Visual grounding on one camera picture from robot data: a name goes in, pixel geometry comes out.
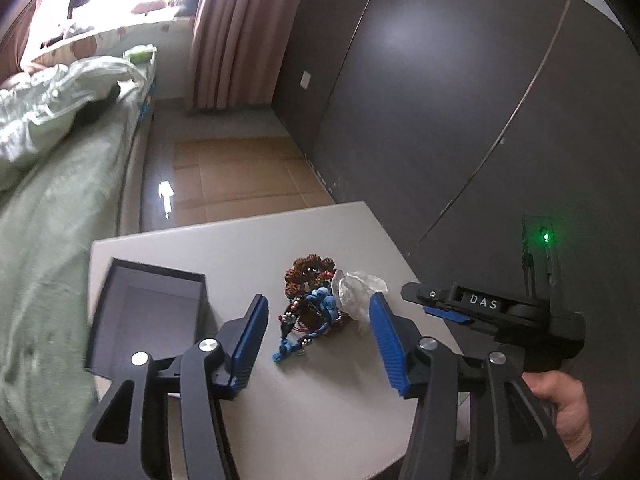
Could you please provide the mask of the person's right hand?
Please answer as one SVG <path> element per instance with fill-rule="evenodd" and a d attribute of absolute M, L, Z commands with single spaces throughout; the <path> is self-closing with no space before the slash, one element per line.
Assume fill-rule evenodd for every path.
<path fill-rule="evenodd" d="M 569 374 L 550 370 L 524 373 L 524 382 L 539 400 L 556 406 L 555 428 L 572 460 L 585 453 L 592 438 L 585 388 Z"/>

